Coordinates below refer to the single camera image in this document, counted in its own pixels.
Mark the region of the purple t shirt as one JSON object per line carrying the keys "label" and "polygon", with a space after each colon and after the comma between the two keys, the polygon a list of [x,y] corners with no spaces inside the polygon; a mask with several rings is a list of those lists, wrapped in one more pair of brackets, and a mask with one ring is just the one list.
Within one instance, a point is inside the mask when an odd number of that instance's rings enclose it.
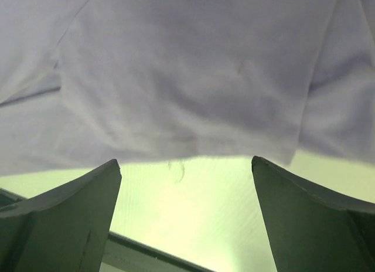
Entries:
{"label": "purple t shirt", "polygon": [[1,174],[374,163],[374,0],[1,0]]}

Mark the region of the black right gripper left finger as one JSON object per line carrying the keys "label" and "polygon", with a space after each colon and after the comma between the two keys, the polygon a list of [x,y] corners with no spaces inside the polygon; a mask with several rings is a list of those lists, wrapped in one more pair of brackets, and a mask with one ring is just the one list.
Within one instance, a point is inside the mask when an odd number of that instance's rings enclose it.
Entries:
{"label": "black right gripper left finger", "polygon": [[1,208],[1,271],[99,271],[121,185],[117,160]]}

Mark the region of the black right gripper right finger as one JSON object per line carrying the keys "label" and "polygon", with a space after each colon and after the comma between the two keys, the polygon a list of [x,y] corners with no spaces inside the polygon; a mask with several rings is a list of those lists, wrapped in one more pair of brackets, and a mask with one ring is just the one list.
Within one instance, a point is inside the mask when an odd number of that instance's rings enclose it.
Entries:
{"label": "black right gripper right finger", "polygon": [[374,204],[262,158],[254,185],[277,271],[374,271]]}

